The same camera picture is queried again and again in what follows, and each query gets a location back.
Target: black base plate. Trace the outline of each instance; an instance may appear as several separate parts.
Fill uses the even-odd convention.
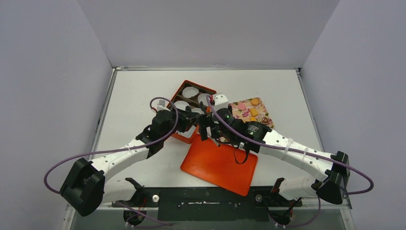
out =
[[[272,186],[252,186],[247,196],[241,196],[220,187],[144,187],[126,203],[139,207],[145,197],[144,207],[159,207],[158,219],[162,221],[269,221],[269,207],[290,207],[292,203],[271,190]],[[159,202],[152,201],[153,195],[159,196]],[[262,196],[260,202],[255,200],[256,195]]]

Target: orange tray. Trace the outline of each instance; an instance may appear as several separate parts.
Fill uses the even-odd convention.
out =
[[[258,157],[249,154],[244,164],[245,152],[229,145],[216,146],[211,140],[201,141],[200,135],[193,140],[180,169],[185,173],[213,183],[234,193],[246,196],[251,186]]]
[[[199,90],[199,95],[200,95],[201,93],[208,93],[208,94],[210,94],[210,95],[213,95],[213,94],[216,93],[215,90],[212,90],[212,89],[209,89],[209,88],[207,88],[207,87],[201,86],[201,85],[196,84],[196,83],[194,83],[194,82],[192,82],[192,81],[185,80],[185,81],[182,83],[182,85],[180,85],[180,87],[179,87],[178,90],[176,91],[175,95],[173,95],[171,101],[172,101],[172,102],[179,101],[179,100],[180,100],[180,101],[186,101],[187,103],[190,104],[190,106],[191,106],[192,109],[193,109],[193,108],[199,108],[200,105],[199,105],[199,102],[197,101],[197,96],[194,97],[193,99],[185,98],[185,97],[182,96],[182,90],[183,90],[184,88],[188,87],[188,86],[192,86],[192,87],[197,88],[197,89]],[[198,130],[199,130],[199,127],[197,126],[196,129],[193,131],[193,133],[191,134],[190,137],[185,137],[185,136],[183,136],[183,135],[181,135],[181,134],[179,134],[179,133],[177,133],[177,132],[174,133],[172,136],[173,136],[174,138],[178,139],[178,140],[181,140],[181,141],[183,141],[183,142],[185,142],[185,143],[187,143],[187,144],[190,144],[190,143],[193,141],[193,139],[195,138],[195,136],[196,136]]]

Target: metal frame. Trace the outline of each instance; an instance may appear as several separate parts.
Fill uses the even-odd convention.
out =
[[[147,67],[147,66],[135,66],[135,67],[114,67],[113,71],[112,71],[112,75],[111,75],[111,79],[110,79],[110,83],[109,86],[107,88],[107,92],[106,92],[106,97],[104,99],[104,104],[103,104],[103,108],[101,110],[101,114],[99,117],[99,121],[98,121],[98,125],[97,125],[97,129],[96,129],[96,133],[95,133],[95,137],[92,143],[92,147],[91,147],[91,151],[96,151],[97,150],[97,146],[99,143],[99,139],[100,139],[100,133],[102,131],[103,128],[103,123],[104,123],[104,119],[106,116],[106,112],[109,106],[109,102],[110,102],[110,98],[111,98],[111,94],[113,91],[113,87],[114,87],[114,83],[116,80],[116,76],[117,76],[117,72],[118,71],[157,71],[157,70],[161,70],[161,71],[169,71],[169,70],[275,70],[278,68],[270,68],[269,66],[258,66],[258,67],[253,67],[253,66],[246,66],[246,67],[232,67],[229,65],[212,65],[210,67]],[[303,86],[303,82],[302,82],[302,77],[300,74],[300,69],[299,68],[293,68],[296,71],[303,95],[304,95],[304,100],[306,101],[306,105],[307,108],[309,110],[310,113],[310,117],[312,119],[312,123],[314,126],[314,129],[316,131],[316,136],[320,145],[320,148],[322,151],[324,151],[321,139],[320,139],[320,135],[319,132],[317,130],[317,125],[316,122],[314,120],[313,117],[313,113],[310,109],[310,105],[308,103],[307,100],[307,96],[305,93],[305,89]],[[304,198],[302,199],[302,203],[303,205],[301,207],[296,207],[296,209],[317,209],[318,207],[318,200],[316,198]],[[124,208],[117,208],[117,207],[112,207],[111,205],[100,205],[98,207],[98,210],[108,210],[114,208],[114,210],[119,210],[122,211],[124,210]],[[345,225],[345,228],[347,230],[355,230],[355,225],[352,219],[352,215],[350,210],[352,209],[351,207],[351,203],[350,203],[350,199],[347,197],[345,199],[345,202],[343,202],[342,205],[333,205],[330,204],[328,202],[323,202],[322,201],[322,208],[323,209],[340,209],[341,212],[341,216],[343,218],[343,222]],[[286,209],[286,208],[278,208],[278,207],[273,207],[272,210],[278,210],[278,209]],[[141,210],[158,210],[158,207],[146,207],[146,208],[142,208]],[[75,210],[73,207],[71,207],[70,205],[67,205],[66,211],[65,211],[65,215],[64,215],[64,219],[61,225],[61,230],[69,230],[72,226],[72,223],[75,220]]]

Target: gray wall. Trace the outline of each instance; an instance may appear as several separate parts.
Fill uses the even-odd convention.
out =
[[[341,0],[303,69],[322,143],[375,188],[351,201],[359,230],[406,229],[406,1]],[[349,190],[367,187],[352,174]]]
[[[78,0],[113,66],[301,67],[339,0]]]
[[[112,68],[75,0],[0,6],[1,229],[59,229],[67,203],[42,178],[90,150]]]

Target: patterned tray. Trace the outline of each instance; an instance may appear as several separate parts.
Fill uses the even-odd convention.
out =
[[[269,117],[269,113],[259,97],[233,102],[231,103],[231,108],[233,109],[233,117],[242,119],[244,122],[249,122],[251,118],[254,117],[256,121],[271,128],[274,127],[274,123]],[[258,115],[253,116],[250,109],[255,109]]]

